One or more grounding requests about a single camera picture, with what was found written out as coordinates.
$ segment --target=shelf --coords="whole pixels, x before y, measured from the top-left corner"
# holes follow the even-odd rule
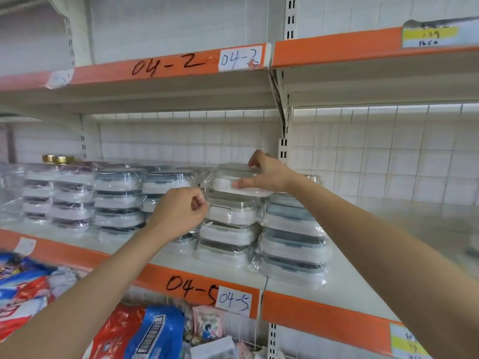
[[[219,71],[225,50],[245,59]],[[268,78],[271,50],[263,43],[4,76],[0,105],[64,115],[276,108]],[[257,64],[244,62],[247,52],[257,54]]]
[[[459,263],[468,244],[475,207],[358,198],[357,204],[401,226]],[[268,279],[262,319],[277,325],[392,356],[390,324],[397,316],[334,247],[327,283],[309,289]]]
[[[296,107],[479,99],[479,45],[402,48],[401,30],[279,41],[272,67]]]
[[[9,228],[15,228],[16,231],[0,229],[0,249],[13,251],[21,237],[32,238],[36,240],[33,253],[30,254],[32,258],[81,271],[91,271],[120,247],[103,245],[93,238],[68,239],[64,235],[49,232],[46,226],[41,228],[41,235],[48,235],[52,239],[18,233],[17,231],[28,230],[24,224]],[[160,251],[143,269],[134,284],[199,305],[214,304],[218,298],[219,286],[250,293],[252,302],[249,317],[256,319],[260,313],[260,298],[266,285],[266,277],[247,269],[222,267],[190,256]]]

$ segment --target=person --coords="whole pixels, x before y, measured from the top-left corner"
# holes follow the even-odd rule
[[[262,173],[233,186],[298,199],[434,359],[479,358],[476,280],[425,243],[263,151],[248,164]],[[0,358],[80,358],[142,268],[166,243],[201,223],[207,211],[200,189],[169,190],[145,228],[0,344]]]

